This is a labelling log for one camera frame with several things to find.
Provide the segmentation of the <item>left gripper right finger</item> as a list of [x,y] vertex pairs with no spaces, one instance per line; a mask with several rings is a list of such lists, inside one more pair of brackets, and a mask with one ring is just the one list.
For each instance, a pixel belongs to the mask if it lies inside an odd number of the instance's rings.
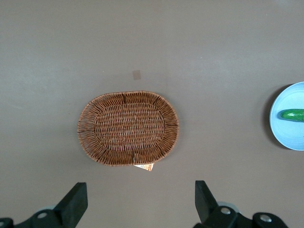
[[196,228],[248,228],[249,219],[232,204],[218,203],[203,180],[195,181],[195,207],[200,218]]

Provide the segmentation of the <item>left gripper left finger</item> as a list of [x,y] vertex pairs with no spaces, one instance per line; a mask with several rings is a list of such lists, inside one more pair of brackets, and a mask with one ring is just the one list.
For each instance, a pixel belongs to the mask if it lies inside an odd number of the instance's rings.
[[41,210],[14,227],[75,228],[87,208],[87,184],[78,182],[53,209]]

